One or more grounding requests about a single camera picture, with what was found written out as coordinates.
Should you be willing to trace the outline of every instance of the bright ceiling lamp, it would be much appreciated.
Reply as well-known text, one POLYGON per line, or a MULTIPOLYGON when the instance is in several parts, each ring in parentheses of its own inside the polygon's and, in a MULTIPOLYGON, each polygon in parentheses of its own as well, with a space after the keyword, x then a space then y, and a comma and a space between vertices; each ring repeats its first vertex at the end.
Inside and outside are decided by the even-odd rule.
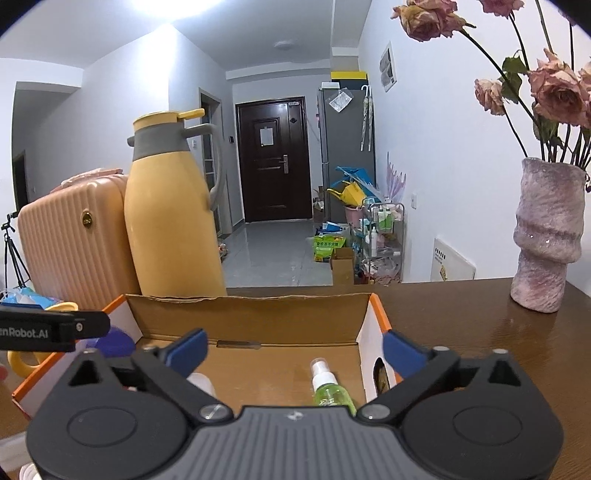
POLYGON ((195 17, 222 0, 133 0, 134 7, 153 17, 169 21, 195 17))

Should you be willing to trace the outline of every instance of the spray bottle cap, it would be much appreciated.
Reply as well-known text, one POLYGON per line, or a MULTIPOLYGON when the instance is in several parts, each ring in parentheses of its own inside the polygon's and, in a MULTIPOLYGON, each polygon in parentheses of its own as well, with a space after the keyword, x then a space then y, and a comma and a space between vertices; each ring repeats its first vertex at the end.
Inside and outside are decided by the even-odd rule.
POLYGON ((336 377, 329 370, 329 364, 324 358, 315 358, 312 360, 310 366, 312 368, 312 386, 314 387, 314 391, 318 390, 322 385, 338 385, 336 377))

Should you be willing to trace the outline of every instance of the pink suitcase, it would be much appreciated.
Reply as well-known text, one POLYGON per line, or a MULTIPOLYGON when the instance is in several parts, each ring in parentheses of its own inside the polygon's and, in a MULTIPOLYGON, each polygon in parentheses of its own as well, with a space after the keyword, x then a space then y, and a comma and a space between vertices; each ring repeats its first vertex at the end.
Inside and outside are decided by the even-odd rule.
POLYGON ((84 310, 141 292, 125 229, 126 184, 120 174, 64 182, 21 210, 18 232, 36 292, 84 310))

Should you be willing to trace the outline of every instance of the pink bucket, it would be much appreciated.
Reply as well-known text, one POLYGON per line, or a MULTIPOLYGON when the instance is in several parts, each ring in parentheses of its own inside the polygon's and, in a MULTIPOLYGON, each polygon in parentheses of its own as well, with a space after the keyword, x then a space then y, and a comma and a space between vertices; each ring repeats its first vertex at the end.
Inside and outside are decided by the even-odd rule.
POLYGON ((351 208, 345 206, 345 216, 347 223, 352 223, 353 227, 359 228, 359 221, 363 218, 363 210, 359 208, 351 208))

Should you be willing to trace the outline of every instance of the bouquet of dried roses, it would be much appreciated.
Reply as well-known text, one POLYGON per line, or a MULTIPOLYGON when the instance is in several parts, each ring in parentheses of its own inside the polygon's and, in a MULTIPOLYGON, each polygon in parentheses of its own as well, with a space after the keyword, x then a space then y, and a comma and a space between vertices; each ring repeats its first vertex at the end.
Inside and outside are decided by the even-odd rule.
MULTIPOLYGON (((498 80, 476 80, 476 98, 492 115, 504 116, 509 122, 523 153, 527 151, 515 129, 505 102, 521 105, 531 118, 534 134, 540 142, 541 159, 549 162, 565 162, 586 171, 591 163, 591 62, 575 73, 573 22, 570 28, 570 65, 558 58, 550 42, 540 0, 535 0, 547 48, 544 49, 548 61, 538 60, 537 68, 530 68, 525 45, 515 20, 515 11, 524 6, 522 0, 478 0, 485 13, 504 17, 511 21, 519 50, 512 57, 507 57, 501 65, 466 31, 475 28, 458 16, 457 3, 453 0, 407 0, 406 5, 394 7, 392 18, 400 18, 407 35, 420 42, 438 37, 451 37, 457 31, 470 40, 494 65, 501 75, 498 80), (534 98, 530 109, 519 96, 523 79, 527 77, 534 98), (563 128, 564 140, 559 132, 563 128), (578 128, 578 137, 574 147, 570 141, 573 128, 578 128)), ((591 180, 587 175, 587 192, 591 192, 591 180)))

